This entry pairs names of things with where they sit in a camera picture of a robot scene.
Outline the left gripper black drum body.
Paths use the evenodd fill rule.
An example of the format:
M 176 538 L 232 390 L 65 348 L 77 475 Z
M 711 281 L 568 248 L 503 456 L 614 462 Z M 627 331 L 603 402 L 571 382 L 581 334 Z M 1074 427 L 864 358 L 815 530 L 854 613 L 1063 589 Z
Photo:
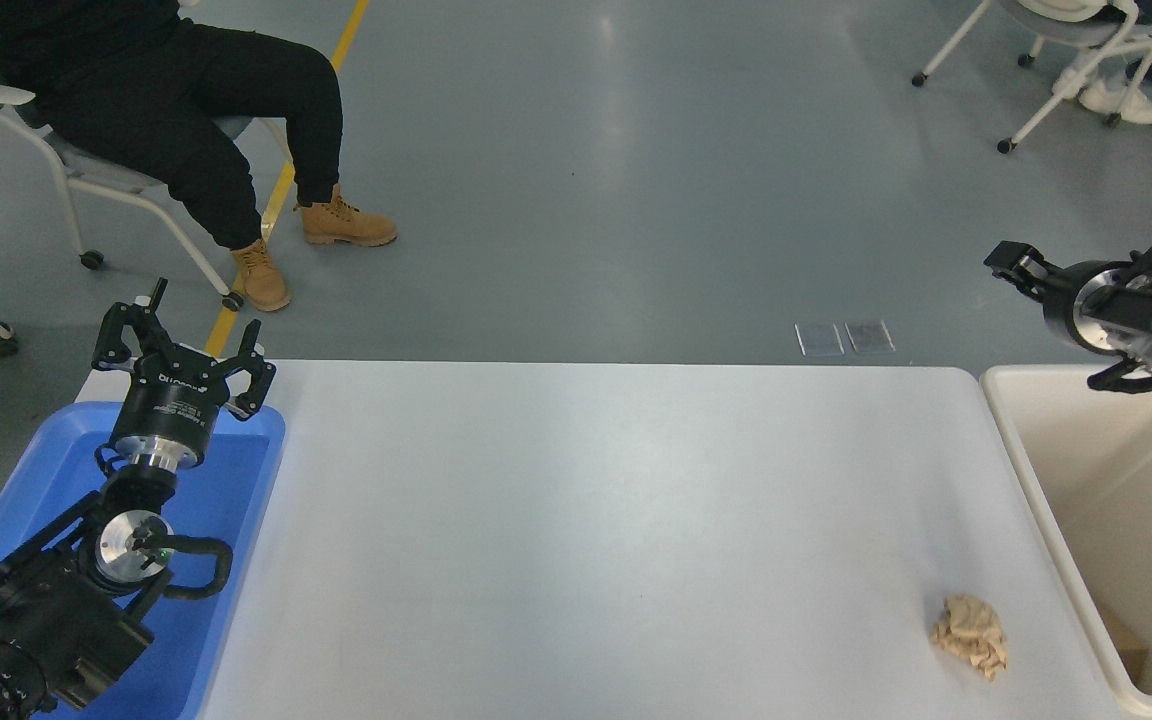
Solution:
M 210 373 L 217 361 L 192 350 L 168 356 L 142 355 L 134 361 L 131 387 L 111 432 L 120 454 L 137 454 L 159 438 L 204 454 L 223 402 L 227 382 Z

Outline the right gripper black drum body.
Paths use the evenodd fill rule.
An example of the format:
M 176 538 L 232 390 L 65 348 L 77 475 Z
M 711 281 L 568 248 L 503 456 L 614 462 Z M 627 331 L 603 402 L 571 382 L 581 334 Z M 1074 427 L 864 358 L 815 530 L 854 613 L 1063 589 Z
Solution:
M 1071 346 L 1087 351 L 1114 351 L 1108 332 L 1083 314 L 1082 305 L 1093 291 L 1119 281 L 1119 264 L 1076 263 L 1052 270 L 1044 290 L 1043 318 L 1047 327 Z

